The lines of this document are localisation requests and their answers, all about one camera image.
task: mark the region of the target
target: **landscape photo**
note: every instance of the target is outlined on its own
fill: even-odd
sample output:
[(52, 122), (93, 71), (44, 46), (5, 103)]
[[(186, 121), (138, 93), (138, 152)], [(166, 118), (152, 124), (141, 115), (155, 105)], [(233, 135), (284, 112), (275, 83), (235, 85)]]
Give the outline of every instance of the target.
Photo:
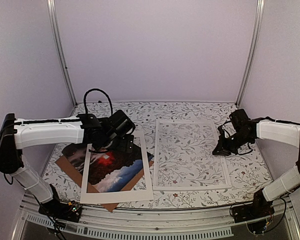
[[(70, 144), (62, 153), (82, 175), (87, 144)], [(148, 161), (153, 155), (147, 152)], [(88, 182), (100, 193), (119, 192), (143, 169), (141, 148), (133, 145), (131, 153), (108, 151), (91, 153)]]

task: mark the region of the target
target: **floral patterned surface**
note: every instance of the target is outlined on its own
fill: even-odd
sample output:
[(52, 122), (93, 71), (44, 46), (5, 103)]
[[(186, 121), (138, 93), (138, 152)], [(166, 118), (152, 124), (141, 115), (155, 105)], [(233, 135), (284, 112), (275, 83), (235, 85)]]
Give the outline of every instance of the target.
[(224, 157), (212, 155), (218, 142), (213, 121), (158, 120), (156, 126), (154, 189), (190, 191), (231, 186)]
[[(162, 120), (203, 120), (211, 119), (216, 126), (229, 120), (228, 116), (236, 106), (231, 103), (195, 103), (195, 102), (115, 102), (114, 111), (123, 110), (137, 128), (144, 131), (147, 151), (155, 152), (156, 119)], [(89, 112), (98, 118), (108, 117), (110, 107), (108, 103), (89, 103)], [(74, 115), (84, 112), (80, 104)], [(234, 131), (226, 125), (230, 134)], [(80, 199), (80, 188), (55, 164), (62, 155), (61, 151), (66, 146), (60, 143), (56, 146), (51, 160), (44, 173), (44, 180), (55, 186), (61, 199)], [(138, 209), (182, 209), (202, 208), (228, 205), (235, 202), (250, 201), (258, 189), (268, 185), (272, 179), (267, 170), (265, 161), (254, 145), (254, 150), (245, 156), (228, 156), (226, 164), (230, 175), (232, 187), (224, 190), (165, 192), (155, 191), (154, 200), (122, 202), (119, 207)], [(144, 179), (135, 186), (136, 189), (144, 188)]]

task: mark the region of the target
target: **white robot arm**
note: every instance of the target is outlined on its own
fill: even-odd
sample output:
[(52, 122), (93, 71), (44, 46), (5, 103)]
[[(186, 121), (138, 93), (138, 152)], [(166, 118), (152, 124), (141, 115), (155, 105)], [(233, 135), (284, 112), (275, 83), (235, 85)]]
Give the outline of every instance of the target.
[(243, 109), (230, 114), (230, 121), (236, 133), (225, 137), (223, 126), (219, 126), (218, 144), (213, 155), (229, 156), (239, 154), (244, 144), (253, 144), (255, 139), (267, 139), (289, 144), (299, 149), (296, 165), (274, 182), (254, 194), (253, 203), (232, 208), (235, 222), (248, 221), (273, 214), (273, 200), (293, 192), (300, 187), (300, 124), (274, 120), (270, 117), (250, 119)]
[(0, 131), (0, 172), (10, 174), (36, 197), (40, 213), (78, 222), (81, 214), (78, 204), (61, 203), (55, 188), (29, 166), (22, 149), (44, 144), (84, 143), (92, 144), (95, 152), (101, 148), (131, 152), (135, 128), (122, 110), (104, 118), (86, 113), (44, 120), (15, 119), (14, 113), (9, 113)]

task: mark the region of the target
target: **lavender wall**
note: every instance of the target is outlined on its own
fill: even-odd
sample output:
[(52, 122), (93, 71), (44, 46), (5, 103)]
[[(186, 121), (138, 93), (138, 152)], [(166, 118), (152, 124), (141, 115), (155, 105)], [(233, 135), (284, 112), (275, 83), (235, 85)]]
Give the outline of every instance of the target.
[[(252, 118), (300, 122), (300, 0), (266, 1), (242, 107)], [(298, 159), (292, 146), (266, 140), (258, 144), (274, 178)], [(300, 223), (300, 190), (291, 200)]]
[[(57, 118), (70, 114), (50, 26), (46, 0), (0, 0), (0, 127), (7, 113), (19, 118)], [(51, 146), (26, 149), (41, 171)], [(11, 238), (24, 191), (0, 173), (0, 240)]]
[(99, 87), (115, 101), (235, 102), (256, 8), (256, 0), (56, 0), (78, 101)]

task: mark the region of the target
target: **floor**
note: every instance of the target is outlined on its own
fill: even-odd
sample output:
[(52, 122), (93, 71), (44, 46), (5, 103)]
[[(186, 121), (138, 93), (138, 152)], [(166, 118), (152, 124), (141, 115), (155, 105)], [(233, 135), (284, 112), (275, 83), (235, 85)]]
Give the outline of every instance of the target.
[[(113, 110), (123, 110), (143, 130), (147, 151), (155, 153), (156, 119), (175, 121), (213, 121), (215, 126), (229, 120), (229, 114), (237, 107), (231, 103), (198, 102), (114, 102)], [(89, 112), (97, 118), (108, 117), (108, 103), (88, 103)], [(84, 112), (80, 104), (74, 115)], [(233, 133), (231, 126), (226, 126)], [(80, 199), (80, 188), (55, 164), (61, 156), (65, 143), (58, 144), (46, 168), (43, 179), (55, 186), (62, 200)], [(225, 158), (231, 188), (198, 191), (154, 191), (154, 200), (123, 202), (118, 207), (128, 209), (192, 209), (230, 205), (236, 202), (251, 201), (258, 189), (268, 185), (272, 178), (259, 150), (252, 146), (253, 152), (243, 156)]]

